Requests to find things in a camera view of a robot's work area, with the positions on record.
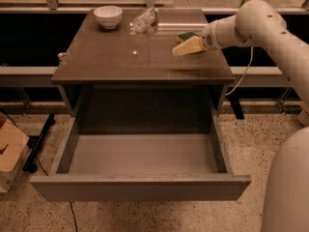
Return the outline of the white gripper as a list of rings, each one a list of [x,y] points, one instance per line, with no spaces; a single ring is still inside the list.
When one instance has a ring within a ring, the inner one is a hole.
[[[209,50],[217,50],[236,45],[236,26],[233,18],[215,20],[202,31],[202,39],[193,36],[172,49],[174,56],[184,56]]]

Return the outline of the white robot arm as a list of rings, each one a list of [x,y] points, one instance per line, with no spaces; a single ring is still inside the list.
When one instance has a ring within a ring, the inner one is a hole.
[[[208,24],[199,37],[180,41],[172,54],[204,49],[260,46],[301,100],[309,102],[309,44],[290,33],[283,17],[263,0],[243,4],[237,13]],[[262,232],[309,232],[309,128],[281,145],[267,177]]]

